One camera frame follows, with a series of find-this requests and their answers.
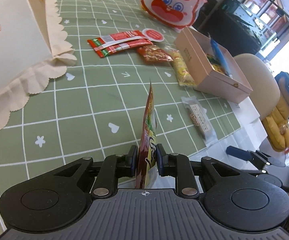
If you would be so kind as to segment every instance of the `cartoon bunny pillow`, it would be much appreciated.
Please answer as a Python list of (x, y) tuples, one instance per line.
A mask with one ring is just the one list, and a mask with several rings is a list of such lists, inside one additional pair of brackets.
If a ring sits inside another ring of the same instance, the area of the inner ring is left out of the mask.
[(141, 0), (151, 16), (176, 29), (191, 26), (206, 0)]

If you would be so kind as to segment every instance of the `checkered tablecloth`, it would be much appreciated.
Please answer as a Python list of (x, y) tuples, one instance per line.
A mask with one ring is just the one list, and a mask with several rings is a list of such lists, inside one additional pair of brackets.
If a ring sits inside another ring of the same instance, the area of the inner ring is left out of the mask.
[[(139, 144), (150, 81), (157, 141), (166, 152), (193, 155), (203, 143), (181, 97), (196, 96), (218, 139), (240, 125), (226, 100), (179, 87), (170, 65), (148, 66), (136, 51), (99, 58), (88, 39), (153, 28), (173, 46), (172, 29), (148, 18), (138, 0), (58, 0), (62, 24), (78, 58), (67, 74), (11, 113), (0, 130), (0, 196), (9, 187), (83, 156), (103, 161)], [(5, 229), (0, 223), (0, 233)]]

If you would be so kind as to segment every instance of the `ruffled fabric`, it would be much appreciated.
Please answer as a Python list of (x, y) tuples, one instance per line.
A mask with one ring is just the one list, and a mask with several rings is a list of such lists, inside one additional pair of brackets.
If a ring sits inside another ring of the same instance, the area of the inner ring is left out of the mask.
[(60, 24), (62, 18), (56, 3), (56, 0), (46, 0), (46, 22), (53, 59), (28, 67), (8, 86), (0, 89), (0, 130), (8, 123), (10, 112), (23, 108), (30, 94), (41, 93), (50, 78), (64, 75), (67, 66), (73, 66), (77, 60), (72, 45), (65, 41), (68, 34)]

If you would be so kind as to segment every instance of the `green tablecloth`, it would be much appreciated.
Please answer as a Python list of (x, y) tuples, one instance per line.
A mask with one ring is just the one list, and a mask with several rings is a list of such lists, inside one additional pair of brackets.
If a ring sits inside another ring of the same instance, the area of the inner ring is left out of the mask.
[(172, 45), (177, 33), (146, 17), (138, 0), (58, 0), (62, 24), (78, 58), (11, 114), (0, 131), (0, 195), (9, 187), (83, 156), (102, 161), (139, 143), (152, 82), (157, 140), (166, 152), (192, 155), (205, 148), (181, 103), (196, 96), (221, 139), (240, 125), (227, 101), (179, 87), (169, 65), (147, 66), (134, 50), (99, 58), (88, 39), (154, 28)]

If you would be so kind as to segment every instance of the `barcode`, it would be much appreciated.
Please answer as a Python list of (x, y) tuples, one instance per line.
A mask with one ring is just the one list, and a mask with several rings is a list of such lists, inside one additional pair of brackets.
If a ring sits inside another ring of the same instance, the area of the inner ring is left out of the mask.
[(105, 43), (109, 43), (109, 42), (113, 42), (113, 41), (114, 41), (114, 39), (113, 39), (110, 35), (102, 36), (101, 39), (102, 39)]

